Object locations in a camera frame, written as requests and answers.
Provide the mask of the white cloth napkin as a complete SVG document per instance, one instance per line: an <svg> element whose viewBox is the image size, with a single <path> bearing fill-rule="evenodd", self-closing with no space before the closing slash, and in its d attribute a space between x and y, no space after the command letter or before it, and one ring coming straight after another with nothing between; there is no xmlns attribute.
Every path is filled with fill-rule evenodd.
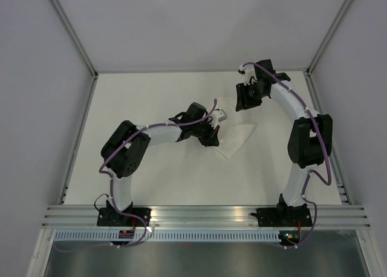
<svg viewBox="0 0 387 277"><path fill-rule="evenodd" d="M256 127L256 119L251 109L236 112L234 98L220 98L217 109L226 113L226 119L220 121L218 131L219 146L213 149L225 159L230 160L249 139Z"/></svg>

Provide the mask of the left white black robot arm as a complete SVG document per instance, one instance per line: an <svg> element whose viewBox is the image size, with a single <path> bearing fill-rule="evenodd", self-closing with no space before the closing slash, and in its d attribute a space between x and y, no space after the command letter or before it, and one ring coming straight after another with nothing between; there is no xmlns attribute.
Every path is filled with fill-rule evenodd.
<svg viewBox="0 0 387 277"><path fill-rule="evenodd" d="M220 123L227 119L225 110L214 100L211 110L191 103L186 111L161 123L136 125L129 120L119 124L100 152L103 163L99 173L109 177L108 203L113 208L111 219L118 226L131 222L132 175L140 167L146 151L165 143L178 143L195 137L205 147L220 145Z"/></svg>

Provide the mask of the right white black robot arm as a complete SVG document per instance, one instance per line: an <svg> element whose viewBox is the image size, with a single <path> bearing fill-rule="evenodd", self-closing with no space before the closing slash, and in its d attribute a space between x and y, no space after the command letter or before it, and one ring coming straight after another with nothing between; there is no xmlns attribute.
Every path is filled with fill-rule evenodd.
<svg viewBox="0 0 387 277"><path fill-rule="evenodd" d="M237 111L258 107L267 97L282 108L293 124L287 144L292 166L276 210L277 221L289 226L298 218L296 208L311 203L306 198L311 175L315 174L326 186L333 182L329 161L333 119L310 107L288 74L276 72L269 59L244 63L238 72L244 80L236 85Z"/></svg>

